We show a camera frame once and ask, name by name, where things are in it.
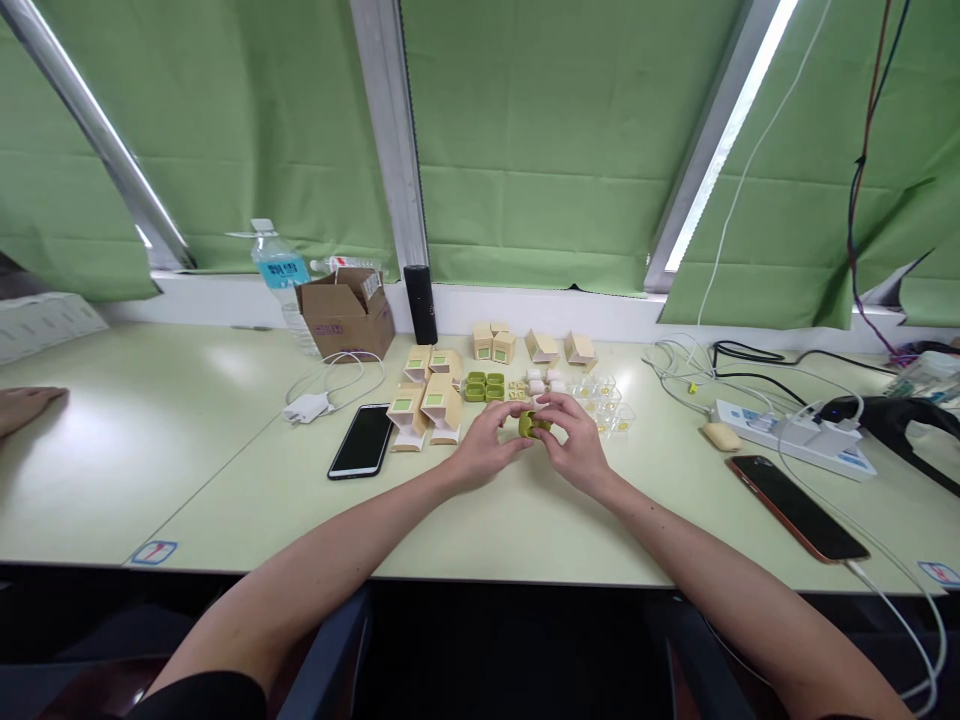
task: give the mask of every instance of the label on desk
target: label on desk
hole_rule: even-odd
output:
[[[177,543],[168,540],[153,540],[134,553],[130,562],[134,565],[159,565],[173,555]]]
[[[918,562],[923,571],[944,587],[960,588],[960,575],[943,563]]]

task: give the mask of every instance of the black smartphone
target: black smartphone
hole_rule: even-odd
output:
[[[390,403],[360,406],[327,471],[328,478],[348,480],[372,477],[380,472],[393,430],[393,423],[387,417],[389,408]]]
[[[865,560],[869,551],[762,455],[738,455],[727,464],[807,551],[821,562]]]

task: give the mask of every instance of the bottle label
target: bottle label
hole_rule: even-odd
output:
[[[283,290],[310,282],[303,258],[257,263],[257,270],[271,290]]]

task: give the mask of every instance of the person's left hand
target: person's left hand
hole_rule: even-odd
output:
[[[487,404],[480,413],[466,437],[444,465],[453,473],[459,490],[473,490],[485,485],[498,472],[507,466],[513,456],[521,450],[533,446],[530,438],[515,437],[501,444],[497,430],[507,417],[520,417],[524,410],[530,410],[527,403],[499,402]]]
[[[5,438],[43,412],[66,388],[9,388],[0,390],[0,438]]]

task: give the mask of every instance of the black cylindrical speaker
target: black cylindrical speaker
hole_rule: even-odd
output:
[[[429,265],[407,265],[403,269],[407,283],[407,298],[413,316],[413,332],[417,345],[435,345],[437,318],[433,314],[433,287],[430,285]]]

